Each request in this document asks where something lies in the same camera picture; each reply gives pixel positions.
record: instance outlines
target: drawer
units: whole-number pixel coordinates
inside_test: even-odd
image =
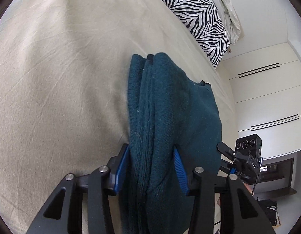
[[[301,116],[301,86],[235,104],[239,131]]]
[[[230,79],[235,103],[301,85],[301,62],[277,65],[269,70]]]
[[[232,79],[238,77],[239,74],[250,70],[276,63],[281,65],[297,60],[298,57],[290,45],[288,43],[283,43],[242,54],[222,61],[222,63],[229,72],[229,78]]]
[[[261,156],[265,159],[301,150],[301,116],[265,128],[240,131],[239,137],[256,133],[262,139]]]

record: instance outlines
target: folded sweater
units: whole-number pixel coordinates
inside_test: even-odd
[[[128,79],[130,165],[120,194],[124,234],[182,234],[194,199],[179,187],[173,145],[218,173],[221,121],[208,83],[189,80],[164,53],[135,54]]]

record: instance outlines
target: bed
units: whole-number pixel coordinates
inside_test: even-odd
[[[14,234],[65,174],[90,173],[118,154],[129,136],[131,56],[158,52],[212,85],[222,140],[234,147],[227,72],[162,0],[11,3],[0,20],[0,215]],[[121,233],[117,200],[111,210]]]

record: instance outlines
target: zebra print pillow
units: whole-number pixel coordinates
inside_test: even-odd
[[[162,0],[185,24],[216,68],[230,46],[212,0]]]

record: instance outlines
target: metal bolt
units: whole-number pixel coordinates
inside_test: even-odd
[[[203,173],[203,168],[200,167],[200,166],[197,166],[197,167],[195,168],[195,172],[197,172],[197,173]]]
[[[104,173],[104,172],[107,172],[108,171],[108,167],[106,165],[102,165],[100,168],[99,168],[99,171]]]
[[[74,178],[74,174],[72,174],[72,173],[69,173],[65,176],[66,180],[72,180],[73,178]]]
[[[229,175],[229,178],[230,178],[231,180],[237,180],[237,179],[238,179],[238,177],[237,177],[236,174],[230,174],[230,175]]]

